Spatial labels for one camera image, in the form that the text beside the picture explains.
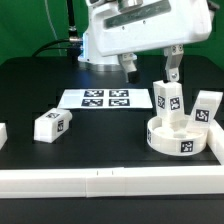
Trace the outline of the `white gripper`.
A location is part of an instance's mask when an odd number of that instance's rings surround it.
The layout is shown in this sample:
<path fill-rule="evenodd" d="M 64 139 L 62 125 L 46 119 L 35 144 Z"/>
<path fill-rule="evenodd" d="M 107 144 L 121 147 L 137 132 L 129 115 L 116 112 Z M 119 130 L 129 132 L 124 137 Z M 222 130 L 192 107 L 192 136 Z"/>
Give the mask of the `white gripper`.
<path fill-rule="evenodd" d="M 136 84 L 140 75 L 137 56 L 130 52 L 165 47 L 164 81 L 177 82 L 182 44 L 208 39 L 214 14 L 220 9 L 212 0 L 134 0 L 131 6 L 126 0 L 85 1 L 97 50 L 103 56 L 119 55 L 131 84 Z"/>

